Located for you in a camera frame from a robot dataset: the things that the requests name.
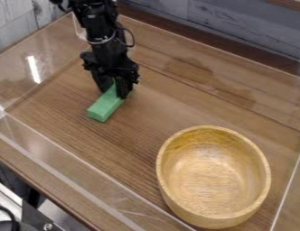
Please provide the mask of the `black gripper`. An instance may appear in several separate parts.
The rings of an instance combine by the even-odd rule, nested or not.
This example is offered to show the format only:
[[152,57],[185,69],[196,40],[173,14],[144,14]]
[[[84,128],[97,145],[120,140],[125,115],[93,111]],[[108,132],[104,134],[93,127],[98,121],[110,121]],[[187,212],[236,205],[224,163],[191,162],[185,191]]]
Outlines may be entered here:
[[139,82],[140,67],[128,55],[128,45],[120,40],[109,42],[89,41],[92,50],[81,54],[84,67],[92,72],[94,82],[105,93],[114,84],[117,94],[125,99],[133,91],[133,85]]

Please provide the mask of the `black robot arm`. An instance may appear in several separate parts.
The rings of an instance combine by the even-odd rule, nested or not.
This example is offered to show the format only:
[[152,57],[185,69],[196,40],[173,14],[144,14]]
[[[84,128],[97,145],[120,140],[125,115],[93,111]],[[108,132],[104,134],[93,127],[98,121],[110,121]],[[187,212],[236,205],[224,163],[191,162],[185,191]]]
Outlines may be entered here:
[[140,82],[140,65],[129,57],[136,40],[128,43],[127,34],[133,33],[118,21],[117,0],[69,0],[69,8],[64,7],[64,0],[49,1],[62,12],[74,13],[86,32],[92,50],[81,58],[101,92],[116,86],[117,96],[125,99]]

